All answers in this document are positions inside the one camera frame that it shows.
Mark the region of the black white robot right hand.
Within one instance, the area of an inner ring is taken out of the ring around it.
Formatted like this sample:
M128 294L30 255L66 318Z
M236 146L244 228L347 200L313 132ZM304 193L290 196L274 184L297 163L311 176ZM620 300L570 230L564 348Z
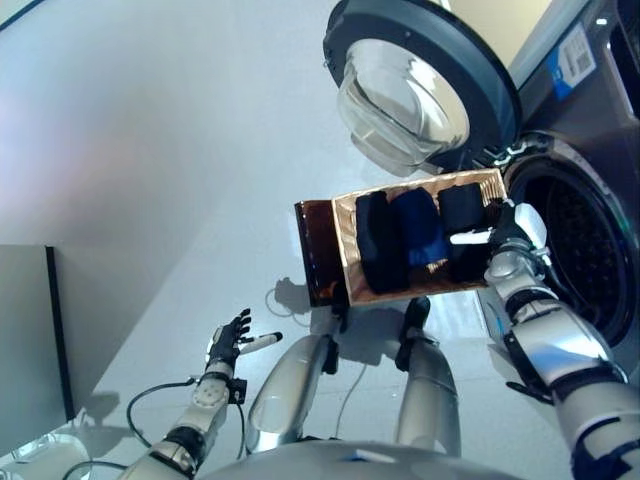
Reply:
M497 248L509 242L520 241L533 250L547 246L547 228L541 215L531 204L516 204L508 199L497 205L495 213L498 215L497 220L490 226L450 235L450 243Z

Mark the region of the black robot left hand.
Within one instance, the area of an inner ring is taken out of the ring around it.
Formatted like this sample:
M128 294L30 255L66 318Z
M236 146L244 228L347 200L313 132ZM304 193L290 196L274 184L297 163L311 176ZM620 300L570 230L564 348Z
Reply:
M218 327L207 347L206 365L222 362L234 366L237 358L270 347L283 339L279 331L249 336L251 309L245 308L230 322Z

